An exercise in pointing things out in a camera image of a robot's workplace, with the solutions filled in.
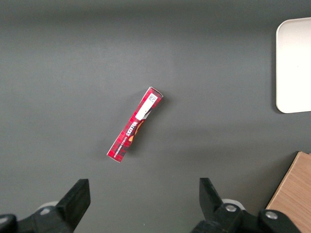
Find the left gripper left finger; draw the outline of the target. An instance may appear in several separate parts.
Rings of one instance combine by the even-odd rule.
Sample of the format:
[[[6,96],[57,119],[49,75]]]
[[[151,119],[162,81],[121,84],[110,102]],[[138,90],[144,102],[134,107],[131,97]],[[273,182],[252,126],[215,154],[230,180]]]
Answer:
[[[39,208],[17,222],[19,233],[72,233],[90,206],[88,179],[79,179],[55,205]]]

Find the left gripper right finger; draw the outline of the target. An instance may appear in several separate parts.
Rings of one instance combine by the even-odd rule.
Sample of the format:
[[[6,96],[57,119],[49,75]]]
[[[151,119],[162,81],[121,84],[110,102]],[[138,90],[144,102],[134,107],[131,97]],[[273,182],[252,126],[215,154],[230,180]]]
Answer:
[[[208,178],[199,182],[199,202],[205,217],[192,230],[193,233],[257,233],[255,216],[234,202],[225,203]]]

